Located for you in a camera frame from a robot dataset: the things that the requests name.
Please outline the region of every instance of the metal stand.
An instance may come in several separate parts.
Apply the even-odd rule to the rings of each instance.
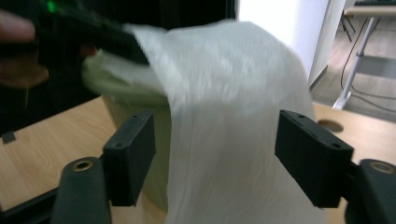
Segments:
[[[361,43],[361,48],[359,49],[358,53],[356,54],[356,59],[353,64],[352,70],[349,73],[349,77],[347,78],[346,85],[341,92],[340,96],[338,97],[337,101],[335,104],[332,106],[334,109],[339,109],[342,110],[344,109],[345,105],[347,104],[347,100],[350,97],[350,88],[352,86],[353,79],[355,78],[356,72],[361,64],[361,59],[364,56],[364,49],[366,48],[367,41],[369,40],[370,34],[375,28],[375,21],[378,19],[378,17],[372,17],[370,19],[369,26],[367,27],[366,33],[364,34],[363,41]]]

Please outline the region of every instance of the cable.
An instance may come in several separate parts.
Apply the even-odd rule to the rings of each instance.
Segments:
[[[361,32],[363,31],[363,28],[364,28],[364,25],[366,24],[366,22],[367,22],[367,18],[366,18],[366,20],[364,20],[364,23],[361,26],[361,30],[359,31],[358,37],[356,38],[355,43],[353,43],[352,49],[350,50],[350,52],[346,58],[346,62],[344,64],[343,71],[341,72],[341,88],[342,89],[344,89],[343,79],[344,79],[344,73],[346,71],[347,63],[349,62],[350,55],[352,54],[353,49],[355,48],[356,44],[358,43],[359,38],[361,37]]]
[[[352,49],[350,50],[350,52],[349,52],[349,54],[348,54],[348,56],[347,56],[347,58],[346,58],[346,62],[345,62],[345,64],[344,64],[343,71],[342,71],[342,73],[341,73],[341,89],[342,89],[342,90],[344,89],[343,79],[344,79],[344,73],[345,73],[345,70],[346,70],[346,67],[347,67],[347,63],[349,62],[350,56],[351,56],[351,54],[352,54],[352,52],[353,52],[353,49],[355,48],[356,44],[358,43],[359,38],[361,37],[361,32],[363,31],[363,28],[364,28],[364,25],[366,24],[366,22],[367,22],[367,19],[364,20],[364,23],[363,23],[363,25],[361,26],[361,30],[359,31],[358,37],[356,38],[355,43],[353,44]],[[354,87],[353,85],[351,85],[351,87],[352,87],[352,90],[353,90],[353,91],[355,91],[355,92],[357,92],[357,93],[359,93],[359,94],[362,94],[362,95],[367,95],[367,96],[376,97],[376,98],[381,98],[381,99],[386,99],[386,100],[396,100],[396,97],[375,95],[375,94],[371,94],[371,93],[367,93],[367,92],[363,92],[363,91],[358,91],[358,90],[355,89],[355,87]],[[362,100],[363,102],[365,102],[365,103],[367,103],[367,104],[369,104],[369,105],[375,106],[375,107],[377,107],[377,108],[379,108],[379,109],[382,109],[382,110],[385,110],[385,111],[388,111],[388,112],[391,112],[391,113],[396,113],[396,110],[392,110],[392,109],[389,109],[389,108],[385,108],[384,106],[375,104],[375,103],[373,103],[373,102],[371,102],[371,101],[369,101],[369,100],[367,100],[367,99],[365,99],[365,98],[363,98],[363,97],[361,97],[361,96],[358,96],[358,95],[356,95],[356,94],[351,93],[351,96],[353,96],[353,97],[355,97],[355,98],[357,98],[357,99],[360,99],[360,100]]]

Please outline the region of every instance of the floor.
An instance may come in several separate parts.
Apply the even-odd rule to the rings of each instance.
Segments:
[[[369,23],[369,19],[365,22],[366,18],[350,20],[356,30],[356,33],[351,35],[352,41],[349,41],[347,33],[340,25],[332,46],[327,72],[311,87],[316,103],[332,106],[342,91],[341,85],[347,82],[350,68]],[[346,27],[353,33],[348,24]],[[396,19],[379,21],[368,41],[365,54],[396,59]],[[394,78],[357,74],[353,81],[352,96],[345,110],[396,122],[396,71]]]

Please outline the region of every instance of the screw hole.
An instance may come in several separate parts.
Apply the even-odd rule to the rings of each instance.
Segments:
[[[385,174],[391,175],[395,172],[395,170],[391,166],[381,161],[372,161],[370,162],[370,165],[373,169]]]
[[[122,143],[115,143],[113,144],[113,147],[122,147]]]
[[[320,119],[318,124],[333,133],[340,133],[344,130],[341,124],[329,119]]]
[[[340,148],[341,147],[339,144],[336,144],[336,143],[333,143],[332,146],[336,147],[336,148]]]
[[[80,172],[90,169],[93,166],[91,161],[80,161],[73,166],[73,171]]]

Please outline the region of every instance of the chair leg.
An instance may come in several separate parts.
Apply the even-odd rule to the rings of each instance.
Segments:
[[[349,39],[349,42],[352,42],[352,38],[350,38],[349,31],[347,30],[346,24],[344,23],[344,20],[341,19],[341,24],[343,25],[344,31],[346,32],[347,38]]]
[[[353,33],[356,33],[356,31],[355,31],[355,27],[353,27],[353,25],[352,25],[352,22],[350,22],[349,18],[348,18],[348,17],[346,17],[346,16],[344,16],[344,18],[346,19],[347,23],[349,23],[350,27],[351,27],[351,28],[352,28],[352,30],[353,30]]]

